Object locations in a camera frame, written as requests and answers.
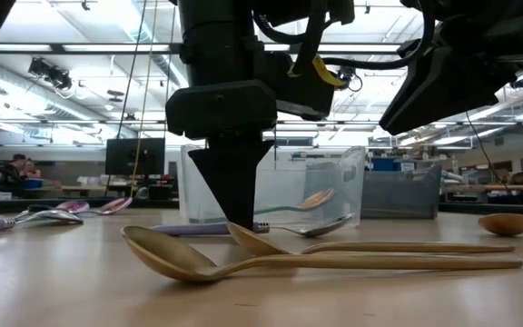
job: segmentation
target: gray plastic bin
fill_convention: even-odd
[[[435,219],[441,166],[412,172],[365,172],[363,219]]]

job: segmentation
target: wire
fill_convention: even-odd
[[[479,143],[479,147],[481,148],[481,152],[483,153],[484,157],[486,158],[486,160],[488,161],[488,167],[489,167],[489,170],[491,171],[491,173],[494,174],[494,176],[496,177],[496,179],[498,180],[498,183],[501,183],[504,188],[506,189],[506,191],[508,191],[508,193],[512,196],[514,196],[514,198],[520,203],[520,204],[523,204],[519,198],[512,193],[512,191],[508,188],[508,185],[506,184],[506,182],[504,182],[503,179],[499,178],[499,175],[496,173],[496,169],[494,169],[494,165],[491,163],[491,160],[489,160],[489,156],[488,156],[488,153],[486,152],[486,149],[483,147],[483,142],[481,141],[481,137],[479,137],[479,134],[478,134],[478,131],[476,130],[476,127],[473,125],[473,123],[471,122],[471,119],[469,119],[469,113],[468,112],[465,112],[465,115],[466,117],[468,117],[468,123],[469,123],[469,126],[471,126],[471,129],[473,130],[473,133],[476,135],[476,137],[478,138],[478,143]]]
[[[158,10],[157,10],[157,5],[158,5],[158,2],[155,1],[154,2],[154,16],[153,16],[153,32],[151,33],[152,35],[152,38],[151,38],[151,48],[149,49],[149,58],[151,57],[151,55],[153,54],[153,46],[154,46],[154,31],[156,29],[156,21],[157,21],[157,13],[158,13]],[[174,18],[175,18],[175,10],[176,10],[176,6],[173,7],[173,26],[174,26]],[[131,196],[133,195],[133,192],[134,192],[134,187],[135,187],[135,182],[136,182],[136,170],[138,169],[138,159],[141,155],[141,134],[143,132],[143,124],[144,124],[144,110],[146,109],[146,95],[148,95],[149,93],[149,81],[150,81],[150,78],[151,78],[151,67],[152,67],[152,63],[153,61],[152,60],[149,60],[149,64],[148,64],[148,67],[146,69],[146,82],[145,82],[145,85],[144,85],[144,97],[143,97],[143,110],[141,112],[141,126],[139,128],[139,136],[138,136],[138,142],[136,144],[136,156],[134,157],[134,168],[133,168],[133,180],[131,182]]]
[[[265,15],[254,15],[253,21],[260,28],[260,31],[268,36],[273,42],[285,45],[297,45],[304,42],[306,33],[299,35],[289,35],[287,33],[277,31],[271,27]],[[324,23],[322,30],[327,29],[334,23],[335,21],[329,20],[328,22]]]
[[[435,34],[435,3],[434,0],[419,0],[419,8],[423,13],[423,36],[419,40],[417,48],[404,58],[391,62],[365,62],[344,58],[323,58],[325,64],[371,69],[390,70],[404,67],[422,57],[433,43]]]
[[[130,93],[131,83],[133,82],[134,66],[136,65],[136,57],[138,56],[138,46],[141,43],[141,33],[143,32],[144,15],[146,14],[146,2],[147,2],[147,0],[144,0],[143,12],[141,14],[141,22],[138,26],[138,36],[136,37],[136,44],[134,45],[133,62],[131,63],[131,72],[128,77],[128,83],[126,85],[126,94],[124,95],[123,111],[120,116],[120,123],[118,124],[118,132],[116,133],[116,140],[118,140],[120,138],[120,133],[123,130],[124,114],[126,113],[126,105],[128,104],[128,94]],[[110,188],[111,179],[112,179],[112,175],[109,174],[108,180],[106,181],[106,187],[104,188],[104,196],[106,196],[108,194],[108,189]]]
[[[301,43],[296,62],[291,68],[294,75],[301,75],[311,67],[324,32],[322,27],[324,19],[326,19],[326,0],[312,0],[304,40]]]

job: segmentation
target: wooden table surface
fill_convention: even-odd
[[[483,272],[251,270],[210,286],[174,282],[142,265],[119,230],[178,223],[177,211],[128,210],[82,226],[32,224],[0,233],[0,326],[523,327],[523,269]],[[267,237],[292,251],[320,241],[513,244],[477,217],[363,221],[304,240]],[[217,263],[248,257],[230,237],[186,239]]]

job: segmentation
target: computer monitor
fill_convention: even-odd
[[[138,139],[108,140],[106,174],[132,175]],[[164,174],[164,138],[141,140],[137,175]]]

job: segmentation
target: pipe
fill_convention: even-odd
[[[116,15],[114,21],[121,26],[126,35],[131,41],[136,42],[140,39],[140,44],[160,43],[161,41],[153,35],[153,32],[148,27],[152,23],[148,15],[145,15],[143,27],[141,33],[138,32],[138,26],[140,24],[140,17],[142,8],[134,0],[99,0],[101,7],[105,8],[107,13]],[[126,8],[131,8],[134,13],[127,11]],[[189,83],[184,77],[183,73],[170,61],[169,55],[164,54],[151,54],[150,58],[154,64],[163,71],[164,75],[171,80],[171,82],[177,87],[188,87]]]
[[[72,116],[77,117],[82,120],[105,120],[106,117],[98,114],[97,112],[85,108],[73,101],[64,99],[60,96],[56,96],[53,91],[49,91],[46,88],[34,84],[34,82],[28,81],[21,77],[18,74],[12,73],[3,67],[0,66],[0,87],[6,89],[9,94],[13,94],[12,90],[15,90],[16,94],[23,92],[26,96],[31,96],[35,102],[39,102],[43,105],[48,105],[57,110],[71,114]],[[116,131],[118,126],[107,126],[107,128]],[[137,132],[123,128],[122,131],[124,138],[135,138],[137,137]]]

